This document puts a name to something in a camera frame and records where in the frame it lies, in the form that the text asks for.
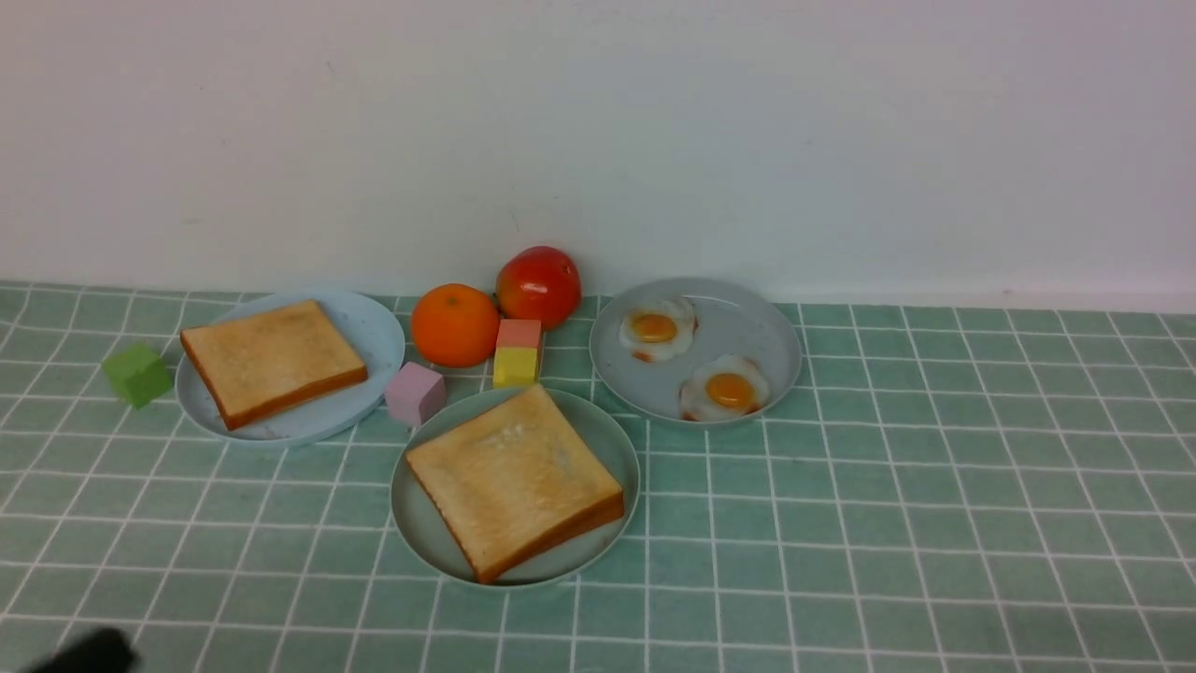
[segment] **plate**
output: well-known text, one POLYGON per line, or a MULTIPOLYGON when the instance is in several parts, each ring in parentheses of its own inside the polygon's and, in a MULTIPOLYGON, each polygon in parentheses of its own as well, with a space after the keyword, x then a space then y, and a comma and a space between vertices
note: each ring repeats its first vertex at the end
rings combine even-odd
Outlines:
POLYGON ((756 418, 776 405, 801 374, 801 343, 785 314, 744 287, 708 277, 657 280, 615 296, 590 330, 590 357, 598 378, 629 408, 643 416, 695 427, 756 418), (678 295, 694 302, 698 322, 694 345, 683 355, 659 363, 631 357, 618 343, 623 316, 643 302, 678 295), (683 421, 677 400, 681 385, 696 367, 726 354, 745 356, 759 366, 771 392, 768 404, 730 421, 683 421))
MULTIPOLYGON (((410 451, 506 402, 523 388, 487 391, 446 408, 423 424, 407 445, 410 451)), ((594 457, 623 487, 623 518, 611 521, 532 557, 506 571, 495 585, 478 585, 465 555, 457 546, 432 500, 399 459, 390 488, 390 504, 399 537, 433 570, 480 588, 533 587, 557 582, 602 558, 623 534, 640 495, 640 464, 623 427, 593 404, 562 391, 548 390, 569 426, 594 457)))
POLYGON ((299 447, 331 438, 365 418, 382 402, 386 384, 403 365, 403 325, 390 308, 356 292, 283 292, 242 304, 215 322, 256 314, 297 301, 316 299, 344 339, 366 363, 370 379, 230 433, 212 393, 184 355, 175 378, 183 414, 210 435, 260 448, 299 447))

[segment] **white wall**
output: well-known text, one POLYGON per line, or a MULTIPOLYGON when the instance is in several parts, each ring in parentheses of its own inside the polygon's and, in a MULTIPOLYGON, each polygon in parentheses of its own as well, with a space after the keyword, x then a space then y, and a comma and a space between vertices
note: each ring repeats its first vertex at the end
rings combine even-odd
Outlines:
POLYGON ((1196 2, 16 2, 0 227, 67 282, 420 292, 548 241, 591 290, 1196 307, 1196 2))

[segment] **green cube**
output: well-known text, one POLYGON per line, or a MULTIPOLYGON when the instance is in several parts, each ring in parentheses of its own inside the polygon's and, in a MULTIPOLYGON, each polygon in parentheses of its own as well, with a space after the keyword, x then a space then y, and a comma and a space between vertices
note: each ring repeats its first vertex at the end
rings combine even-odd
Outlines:
POLYGON ((141 409, 172 386, 166 363, 145 344, 134 344, 110 356, 102 366, 112 391, 133 409, 141 409))

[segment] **yellow cube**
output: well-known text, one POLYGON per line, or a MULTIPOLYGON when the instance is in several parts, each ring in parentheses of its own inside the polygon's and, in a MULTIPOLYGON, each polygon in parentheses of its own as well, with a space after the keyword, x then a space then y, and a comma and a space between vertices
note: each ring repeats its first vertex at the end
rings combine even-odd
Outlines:
POLYGON ((504 347, 494 354, 494 387, 531 386, 539 378, 539 349, 504 347))

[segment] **red tomato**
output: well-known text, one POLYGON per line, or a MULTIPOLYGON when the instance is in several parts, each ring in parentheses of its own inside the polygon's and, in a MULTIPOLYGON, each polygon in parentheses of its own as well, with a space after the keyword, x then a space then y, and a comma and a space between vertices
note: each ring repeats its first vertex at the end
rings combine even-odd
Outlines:
POLYGON ((499 308, 507 317, 538 319, 554 329, 581 302, 581 276, 568 255, 536 245, 514 256, 498 281, 499 308))

